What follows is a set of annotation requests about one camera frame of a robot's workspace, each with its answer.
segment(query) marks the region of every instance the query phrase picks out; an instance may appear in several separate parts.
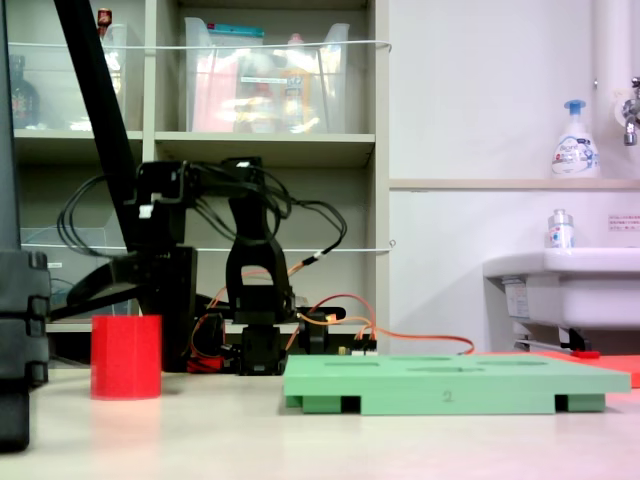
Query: white sink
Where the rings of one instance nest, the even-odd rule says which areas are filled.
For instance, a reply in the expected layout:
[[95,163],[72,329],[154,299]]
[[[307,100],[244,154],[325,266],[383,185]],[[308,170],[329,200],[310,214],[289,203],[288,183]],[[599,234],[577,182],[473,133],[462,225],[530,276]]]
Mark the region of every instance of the white sink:
[[640,329],[640,249],[545,249],[490,260],[483,272],[506,285],[519,322]]

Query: green board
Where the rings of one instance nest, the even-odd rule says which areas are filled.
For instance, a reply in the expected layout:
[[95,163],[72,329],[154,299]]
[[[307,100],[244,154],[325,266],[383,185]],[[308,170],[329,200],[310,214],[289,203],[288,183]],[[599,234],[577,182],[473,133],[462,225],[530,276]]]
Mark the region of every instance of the green board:
[[535,355],[291,355],[287,407],[304,413],[469,415],[601,412],[627,373]]

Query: plastic storage bin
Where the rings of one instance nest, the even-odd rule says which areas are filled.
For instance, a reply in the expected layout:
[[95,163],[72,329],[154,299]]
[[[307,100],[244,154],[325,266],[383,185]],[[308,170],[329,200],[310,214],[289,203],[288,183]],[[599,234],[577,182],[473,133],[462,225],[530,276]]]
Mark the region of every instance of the plastic storage bin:
[[[77,228],[76,230],[80,237],[91,246],[122,245],[121,236],[108,228]],[[55,227],[22,228],[20,236],[23,250],[40,251],[47,255],[51,275],[51,305],[54,307],[65,303],[67,293],[73,285],[109,260],[89,257],[75,253],[68,248],[61,248],[60,246],[64,244],[58,237],[58,231]],[[109,249],[108,252],[113,254],[114,250]],[[131,313],[131,302],[121,302],[80,314],[76,318],[91,318],[92,315],[129,315]]]
[[[187,45],[203,47],[187,50],[187,131],[346,133],[346,45],[256,48],[238,37],[238,48],[216,49],[202,20],[185,24]],[[333,25],[325,42],[348,31]]]
[[[111,25],[103,41],[107,65],[126,128],[140,130],[144,53],[118,48],[127,45],[140,41],[127,25]],[[66,48],[9,45],[9,54],[15,128],[91,130]],[[34,104],[26,114],[25,101]]]

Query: small bottle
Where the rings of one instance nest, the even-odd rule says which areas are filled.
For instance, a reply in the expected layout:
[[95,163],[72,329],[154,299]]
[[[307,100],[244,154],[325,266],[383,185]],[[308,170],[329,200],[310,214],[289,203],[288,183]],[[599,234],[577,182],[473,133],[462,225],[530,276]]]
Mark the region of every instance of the small bottle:
[[553,211],[549,217],[549,240],[551,248],[573,248],[576,246],[573,217],[564,209]]
[[111,26],[113,22],[113,13],[108,8],[100,8],[98,10],[98,35],[100,36],[100,41],[104,40],[104,36],[107,34],[107,30]]
[[36,126],[39,122],[40,96],[24,79],[25,62],[24,55],[9,55],[13,128]]

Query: black pole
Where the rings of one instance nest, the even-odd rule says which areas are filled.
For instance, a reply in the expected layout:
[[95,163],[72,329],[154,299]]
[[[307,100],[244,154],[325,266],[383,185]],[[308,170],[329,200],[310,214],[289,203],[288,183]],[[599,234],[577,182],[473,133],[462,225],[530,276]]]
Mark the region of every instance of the black pole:
[[133,198],[136,165],[118,100],[96,30],[89,0],[55,0],[80,91],[93,128],[102,171],[107,177],[127,249],[133,229],[123,203]]
[[0,249],[20,249],[18,172],[13,148],[7,14],[0,0]]

